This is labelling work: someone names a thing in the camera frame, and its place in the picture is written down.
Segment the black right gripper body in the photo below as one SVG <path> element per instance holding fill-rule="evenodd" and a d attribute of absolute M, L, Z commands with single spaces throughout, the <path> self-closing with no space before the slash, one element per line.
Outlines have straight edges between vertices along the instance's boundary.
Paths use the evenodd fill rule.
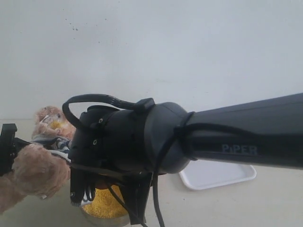
<path fill-rule="evenodd" d="M 94 174 L 97 188 L 108 189 L 127 211 L 130 224 L 145 225 L 145 210 L 152 183 L 151 173 L 105 171 Z"/>

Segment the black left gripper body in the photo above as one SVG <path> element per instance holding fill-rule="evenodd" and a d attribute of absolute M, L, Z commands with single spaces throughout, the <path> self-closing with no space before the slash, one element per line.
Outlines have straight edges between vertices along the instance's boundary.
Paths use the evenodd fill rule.
<path fill-rule="evenodd" d="M 2 125 L 0 133 L 0 175 L 11 171 L 14 158 L 17 153 L 16 135 L 17 126 L 14 123 Z"/>

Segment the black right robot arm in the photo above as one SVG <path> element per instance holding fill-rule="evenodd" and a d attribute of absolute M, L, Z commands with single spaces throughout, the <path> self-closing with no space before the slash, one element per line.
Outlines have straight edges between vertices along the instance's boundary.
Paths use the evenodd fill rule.
<path fill-rule="evenodd" d="M 294 94 L 202 112 L 152 98 L 136 103 L 104 94 L 74 96 L 62 105 L 76 128 L 68 158 L 70 200 L 95 198 L 117 185 L 133 225 L 145 225 L 149 193 L 160 226 L 158 177 L 199 159 L 302 169 L 303 96 Z"/>

